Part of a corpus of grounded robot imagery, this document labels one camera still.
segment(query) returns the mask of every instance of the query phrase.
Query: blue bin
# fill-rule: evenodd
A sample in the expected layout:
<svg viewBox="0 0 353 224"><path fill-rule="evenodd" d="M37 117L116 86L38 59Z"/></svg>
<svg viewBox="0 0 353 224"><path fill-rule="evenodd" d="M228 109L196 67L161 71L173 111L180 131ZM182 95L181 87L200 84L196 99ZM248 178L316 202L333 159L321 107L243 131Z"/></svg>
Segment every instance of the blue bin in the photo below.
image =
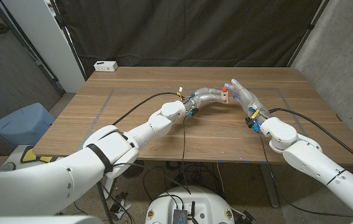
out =
<svg viewBox="0 0 353 224"><path fill-rule="evenodd" d="M54 121L40 103L34 103L0 119L0 138L13 148L36 145Z"/></svg>

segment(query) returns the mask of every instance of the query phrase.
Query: black cable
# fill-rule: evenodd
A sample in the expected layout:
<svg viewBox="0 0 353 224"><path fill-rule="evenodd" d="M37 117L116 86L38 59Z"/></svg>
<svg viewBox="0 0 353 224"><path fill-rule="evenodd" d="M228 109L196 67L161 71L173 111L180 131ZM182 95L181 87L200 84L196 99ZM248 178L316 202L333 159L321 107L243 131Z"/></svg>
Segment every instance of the black cable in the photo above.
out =
<svg viewBox="0 0 353 224"><path fill-rule="evenodd" d="M163 168L163 167L153 167L152 169L148 170L148 171L145 173L144 178L143 178L143 180L142 180L143 185L144 185L145 192L146 192L147 196L149 197L150 202L153 202L153 200L152 200L152 198L150 197L149 192L148 192L147 189L146 189L145 177L146 177L146 175L149 173L149 171L154 170L154 169L161 169L161 170L163 170L163 174L164 174L164 175L163 175L163 180L164 180L164 185L165 185L165 188L166 188L165 193L167 193L167 195L170 195L170 193L168 193L168 186L167 186L167 183L166 183L166 181L165 181L165 170L164 170L164 168ZM175 198L173 198L172 196L171 196L171 198L172 198L172 200L174 200L174 202L175 202L176 209L179 210L177 201L176 201Z"/></svg>
<svg viewBox="0 0 353 224"><path fill-rule="evenodd" d="M153 97L156 97L156 96L160 96L160 95L167 95L167 94L171 94L171 95L177 95L179 97L182 97L183 96L180 96L178 95L177 93L173 93L173 92L165 92L165 93L157 93L157 94L154 94L153 96L147 98L146 100L140 102L138 105L134 106L131 110L129 110L128 112L126 112L124 115L122 115L117 121L115 121L112 125L116 125L118 122L120 122L122 119L124 119L126 116L128 116L131 112L133 112L136 108L138 108L140 105L143 105L144 103L146 103L147 101L149 101L150 99L152 99Z"/></svg>
<svg viewBox="0 0 353 224"><path fill-rule="evenodd" d="M196 168L196 166L190 165L190 166L188 166L188 167L185 168L185 173L189 173L189 172L194 173L194 172L196 172L195 170L189 170L189 168L191 168L191 167ZM212 191L214 191L214 192L217 192L218 195L220 195L222 198L224 198L224 194L222 193L221 182L220 182L220 180L218 179L217 175L214 174L214 172L210 171L210 169L209 169L207 166L205 166L205 165L200 164L200 165L198 165L198 167L205 168L205 170L202 170L202 172L207 172L207 173L211 174L211 176L212 176L213 179L214 179L215 189L213 189L213 188L211 188L211 187L209 187L209 186L207 186L207 185L205 185L205 184L203 184L203 183L201 183L201 182L197 182L197 181L196 181L195 179L193 179L193 178L191 178L192 180L188 180L188 179L187 179L186 181L187 181L188 183L194 183L195 185L200 185L200 186L205 187L205 188L207 188L207 189L209 189L209 190L212 190Z"/></svg>
<svg viewBox="0 0 353 224"><path fill-rule="evenodd" d="M138 167L144 167L144 166L139 165L139 164L135 164L135 163L124 163L124 162L121 162L121 163L118 163L118 164L114 164L113 167L115 167L115 166L121 166L121 165L133 165L133 166L138 166ZM169 181L171 181L171 182L173 182L173 183L175 183L175 184L177 184L177 185L183 187L187 192L189 192L189 190L188 190L186 187L184 187L183 185L181 185L181 184L178 183L177 181L171 179L169 176L167 176L167 175L165 175L165 174L163 174L163 176L166 177Z"/></svg>
<svg viewBox="0 0 353 224"><path fill-rule="evenodd" d="M185 206L184 206L184 204L185 203L183 203L183 200L182 200L182 198L180 198L179 196L177 196L177 195L170 195L170 194L168 194L168 195L160 195L160 196L158 196L156 199L158 199L158 198L162 198L162 197L168 197L168 196L170 196L170 197L177 197L177 198L179 198L179 200L181 200L181 202L182 202L182 210L184 210L185 209Z"/></svg>
<svg viewBox="0 0 353 224"><path fill-rule="evenodd" d="M186 131L185 131L185 119L187 118L187 116L185 116L183 118L183 154L182 154L182 175L183 175L183 180L185 181L185 184L186 184L186 188L187 188L187 191L190 193L189 191L189 186L188 186L188 183L186 182L186 177L185 177L185 170L183 168L183 160L185 158L185 145L186 145Z"/></svg>
<svg viewBox="0 0 353 224"><path fill-rule="evenodd" d="M110 195L110 193L109 193L109 191L106 189L106 187L102 184L102 182L100 182L101 183L101 185L102 185L102 188L106 191L106 193L109 195L109 197L113 200L113 202L114 203L116 203L118 206L120 206L121 207L121 209L123 209L126 213L127 213L127 215L128 215L128 217L129 217L129 220L131 221L131 224L134 224L135 223L135 220L134 220L134 218L130 215L130 213L118 202L118 201L116 201L116 199L114 199L113 197L112 197L112 195Z"/></svg>
<svg viewBox="0 0 353 224"><path fill-rule="evenodd" d="M77 210L79 210L80 212L76 212L76 213L74 213L73 215L75 215L75 214L77 214L77 213L85 213L85 215L88 215L88 213L87 213L86 211L80 209L80 208L77 206L76 202L74 202L74 203L75 203L75 207L76 207Z"/></svg>
<svg viewBox="0 0 353 224"><path fill-rule="evenodd" d="M273 181L273 184L275 185L275 189L277 191L277 193L282 196L282 199L284 201L286 201L289 205L291 205L292 207L298 209L298 210L301 210L303 212L307 212L307 213L312 213L312 214L315 214L315 215L328 215L328 216L334 216L334 217L351 217L353 218L353 215L341 215L341 214L333 214L333 213L322 213L322 212L312 212L312 211L309 211L309 210L306 210L306 209L303 209L303 208L300 208L300 207L297 207L295 205L293 205L292 203L290 203L284 196L283 194L278 190L277 186L276 186L276 180L273 176L273 172L272 172L272 168L270 166L270 163L268 161L268 157L266 155L266 151L265 151L265 146L264 146L264 141L262 140L262 136L258 133L259 135L259 138L261 139L261 143L262 143L262 149L264 149L264 154L265 154L265 159L266 159L266 163L268 164L269 166L269 170L270 170L270 175L272 176L272 181Z"/></svg>
<svg viewBox="0 0 353 224"><path fill-rule="evenodd" d="M347 145L345 145L342 141L340 141L338 138L336 138L335 136L333 136L330 132L328 132L327 130L325 130L322 126L320 126L320 124L316 123L315 121L313 121L312 119L300 114L300 113L297 113L297 112L294 112L292 110L288 110L288 109L283 109L283 108L274 108L274 109L271 109L269 110L269 113L273 113L273 112L276 112L276 111L284 111L284 112L289 112L291 114L295 114L307 121L309 121L310 123L314 124L316 127L318 127L320 130L322 130L324 133L326 133L328 136L330 136L330 138L332 138L333 140L335 140L336 142L338 142L338 144L340 144L342 147L344 147L346 150L348 150L350 153L353 154L353 150L351 148L349 148Z"/></svg>

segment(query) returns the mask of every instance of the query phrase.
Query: concrete wall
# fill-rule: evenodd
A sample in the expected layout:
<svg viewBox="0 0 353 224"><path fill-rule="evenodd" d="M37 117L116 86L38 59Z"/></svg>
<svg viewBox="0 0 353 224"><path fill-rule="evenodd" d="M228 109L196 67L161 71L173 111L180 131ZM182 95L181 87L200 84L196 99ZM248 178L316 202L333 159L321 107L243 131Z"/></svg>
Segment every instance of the concrete wall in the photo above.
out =
<svg viewBox="0 0 353 224"><path fill-rule="evenodd" d="M353 132L353 1L328 3L292 67Z"/></svg>

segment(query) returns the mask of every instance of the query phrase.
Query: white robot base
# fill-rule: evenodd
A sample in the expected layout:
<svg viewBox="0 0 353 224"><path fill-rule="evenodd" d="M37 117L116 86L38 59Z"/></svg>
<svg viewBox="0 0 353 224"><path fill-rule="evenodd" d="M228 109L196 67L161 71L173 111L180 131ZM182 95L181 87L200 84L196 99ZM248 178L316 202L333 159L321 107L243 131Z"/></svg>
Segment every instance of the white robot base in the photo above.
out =
<svg viewBox="0 0 353 224"><path fill-rule="evenodd" d="M168 190L170 195L178 197L161 197L167 195L166 192L162 193L150 205L146 213L146 224L166 224L166 223L194 223L191 220L192 205L194 206L194 219L197 223L222 223L233 224L234 217L229 204L218 194L198 186L189 186L189 194L183 187L175 187ZM187 214L186 218L177 218L174 220L174 210L177 213ZM182 205L184 205L185 212L182 212Z"/></svg>

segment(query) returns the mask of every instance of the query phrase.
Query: table leg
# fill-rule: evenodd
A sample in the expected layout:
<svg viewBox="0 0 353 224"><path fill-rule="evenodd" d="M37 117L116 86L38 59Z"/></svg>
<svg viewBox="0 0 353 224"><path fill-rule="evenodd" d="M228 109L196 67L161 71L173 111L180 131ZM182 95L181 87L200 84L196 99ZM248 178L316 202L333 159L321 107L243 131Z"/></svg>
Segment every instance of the table leg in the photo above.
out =
<svg viewBox="0 0 353 224"><path fill-rule="evenodd" d="M108 203L106 203L106 199L104 198L103 189L100 181L96 183L96 187L98 188L99 197L101 198L102 206L106 214L106 217L108 218L109 223L113 224L112 217L110 216L110 209L109 209Z"/></svg>
<svg viewBox="0 0 353 224"><path fill-rule="evenodd" d="M278 208L280 206L280 202L278 201L276 186L273 182L269 166L268 164L259 164L259 168L261 170L262 177L264 178L264 182L269 196L270 206L272 206L273 208Z"/></svg>

